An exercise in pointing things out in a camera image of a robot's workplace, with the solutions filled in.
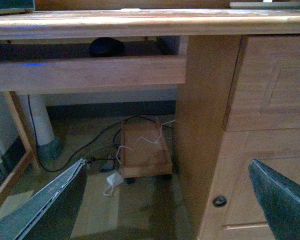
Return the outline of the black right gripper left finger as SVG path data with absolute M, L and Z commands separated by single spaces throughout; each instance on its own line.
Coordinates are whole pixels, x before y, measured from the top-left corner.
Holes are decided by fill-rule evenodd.
M 83 202 L 88 179 L 80 159 L 0 219 L 0 240 L 68 240 Z

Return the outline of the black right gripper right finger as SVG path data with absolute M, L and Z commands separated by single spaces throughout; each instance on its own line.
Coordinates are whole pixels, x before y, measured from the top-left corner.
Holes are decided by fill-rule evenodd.
M 300 240 L 300 185 L 253 159 L 249 178 L 258 204 L 276 240 Z

